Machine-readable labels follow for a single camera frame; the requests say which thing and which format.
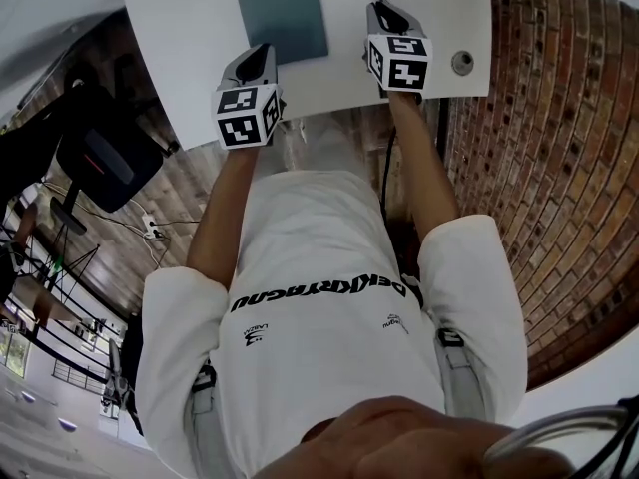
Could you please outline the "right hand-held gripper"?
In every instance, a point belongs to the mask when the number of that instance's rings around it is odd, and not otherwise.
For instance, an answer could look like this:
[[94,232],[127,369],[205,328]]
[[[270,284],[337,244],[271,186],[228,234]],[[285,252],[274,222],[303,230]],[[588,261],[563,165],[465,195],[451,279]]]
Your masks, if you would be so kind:
[[407,12],[381,1],[366,6],[366,63],[384,91],[424,92],[431,41]]

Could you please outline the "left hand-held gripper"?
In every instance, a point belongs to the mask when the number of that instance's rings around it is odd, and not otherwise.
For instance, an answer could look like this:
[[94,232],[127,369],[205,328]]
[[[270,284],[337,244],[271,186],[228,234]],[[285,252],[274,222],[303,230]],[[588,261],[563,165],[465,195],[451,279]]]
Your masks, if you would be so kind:
[[224,70],[212,97],[212,116],[226,151],[268,145],[286,104],[278,80],[276,49],[263,43]]

